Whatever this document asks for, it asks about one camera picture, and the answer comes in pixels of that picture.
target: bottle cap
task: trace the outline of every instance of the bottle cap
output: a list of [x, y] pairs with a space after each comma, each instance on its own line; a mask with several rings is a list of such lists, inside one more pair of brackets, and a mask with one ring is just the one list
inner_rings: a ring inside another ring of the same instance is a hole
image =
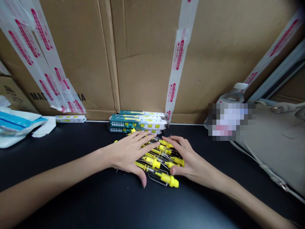
[[236, 88], [236, 89], [242, 89], [242, 90], [247, 89], [247, 87], [248, 87], [248, 84], [244, 84], [244, 83], [236, 83], [236, 84], [234, 85], [234, 88]]

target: forearm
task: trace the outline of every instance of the forearm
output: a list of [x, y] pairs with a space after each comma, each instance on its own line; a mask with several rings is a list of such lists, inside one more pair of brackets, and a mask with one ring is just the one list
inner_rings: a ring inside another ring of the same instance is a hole
[[228, 182], [226, 190], [222, 190], [221, 192], [236, 202], [264, 229], [296, 228], [292, 223], [276, 213], [232, 179]]
[[97, 150], [1, 192], [0, 227], [16, 226], [66, 189], [107, 166], [102, 152]]

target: finger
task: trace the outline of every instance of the finger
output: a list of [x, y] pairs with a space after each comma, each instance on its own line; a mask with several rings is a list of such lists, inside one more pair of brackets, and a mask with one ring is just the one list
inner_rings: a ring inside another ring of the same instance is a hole
[[178, 141], [183, 148], [186, 147], [185, 139], [183, 137], [171, 136], [171, 139], [174, 141]]
[[171, 143], [172, 145], [173, 145], [173, 147], [176, 149], [176, 150], [178, 150], [178, 152], [181, 154], [181, 151], [184, 151], [185, 149], [181, 146], [181, 145], [179, 145], [176, 141], [174, 141], [174, 140], [172, 140], [172, 139], [169, 139], [169, 138], [167, 138], [167, 137], [163, 137], [162, 136], [162, 138], [163, 138], [163, 140], [165, 140], [165, 141], [167, 141], [168, 143]]
[[186, 169], [180, 166], [173, 166], [171, 168], [171, 175], [175, 176], [185, 176], [186, 175]]
[[148, 153], [149, 151], [151, 151], [152, 149], [156, 148], [158, 145], [160, 145], [160, 142], [155, 142], [153, 144], [149, 144], [147, 146], [142, 147], [139, 150], [139, 155], [138, 158], [140, 158], [141, 156], [143, 156], [144, 154]]
[[139, 134], [141, 134], [141, 133], [143, 133], [143, 132], [141, 132], [141, 131], [136, 131], [136, 132], [133, 132], [131, 135], [128, 135], [126, 138], [134, 138], [135, 136], [137, 136], [137, 135], [139, 135]]
[[190, 142], [187, 139], [184, 139], [184, 141], [185, 141], [185, 146], [186, 146], [185, 148], [188, 150], [193, 150]]
[[139, 135], [135, 136], [133, 139], [135, 141], [138, 141], [140, 140], [141, 138], [144, 138], [146, 135], [150, 135], [150, 131], [147, 131], [147, 132], [141, 132]]
[[136, 165], [134, 165], [130, 171], [141, 179], [142, 185], [145, 188], [147, 183], [145, 172]]
[[156, 135], [156, 134], [148, 135], [148, 136], [142, 138], [141, 140], [139, 140], [139, 144], [141, 144], [141, 146], [142, 146], [142, 145], [145, 144], [146, 142], [152, 140], [155, 136], [157, 136], [157, 135]]

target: small white box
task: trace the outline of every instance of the small white box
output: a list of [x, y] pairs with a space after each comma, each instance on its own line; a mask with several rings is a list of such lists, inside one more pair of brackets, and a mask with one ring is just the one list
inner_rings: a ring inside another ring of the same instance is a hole
[[57, 115], [55, 118], [60, 123], [84, 123], [87, 120], [84, 115]]

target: left hand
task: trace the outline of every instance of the left hand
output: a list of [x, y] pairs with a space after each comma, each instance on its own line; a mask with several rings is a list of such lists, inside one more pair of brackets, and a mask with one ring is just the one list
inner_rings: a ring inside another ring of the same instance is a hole
[[137, 131], [101, 150], [107, 154], [107, 161], [110, 167], [136, 174], [145, 188], [147, 181], [145, 172], [137, 167], [134, 162], [160, 144], [156, 142], [141, 148], [142, 145], [152, 140], [155, 136], [157, 135], [150, 135], [150, 132]]

